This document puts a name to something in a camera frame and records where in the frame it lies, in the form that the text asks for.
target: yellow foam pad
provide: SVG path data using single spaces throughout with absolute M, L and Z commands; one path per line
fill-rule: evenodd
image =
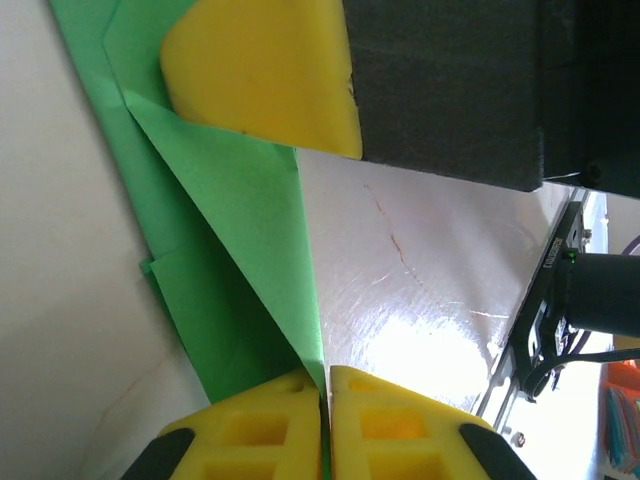
M 160 62 L 187 121 L 362 156 L 341 0 L 199 0 Z
M 334 480 L 490 480 L 458 428 L 483 420 L 349 367 L 332 367 Z
M 319 480 L 319 400 L 298 371 L 169 425 L 195 432 L 171 480 Z

